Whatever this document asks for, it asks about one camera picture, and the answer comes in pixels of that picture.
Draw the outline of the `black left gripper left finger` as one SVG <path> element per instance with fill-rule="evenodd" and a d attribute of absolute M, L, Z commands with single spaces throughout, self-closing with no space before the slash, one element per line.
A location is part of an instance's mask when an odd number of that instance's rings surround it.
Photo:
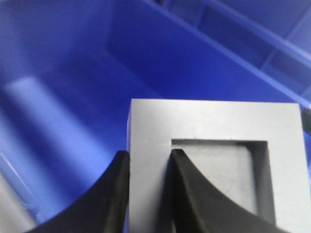
<path fill-rule="evenodd" d="M 121 233 L 129 198 L 129 153 L 120 150 L 96 183 L 33 233 Z"/>

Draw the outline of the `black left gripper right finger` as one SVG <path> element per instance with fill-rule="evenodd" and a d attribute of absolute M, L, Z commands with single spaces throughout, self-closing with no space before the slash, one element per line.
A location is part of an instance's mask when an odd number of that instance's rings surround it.
<path fill-rule="evenodd" d="M 281 233 L 240 207 L 198 170 L 182 149 L 171 159 L 172 212 L 178 233 Z"/>

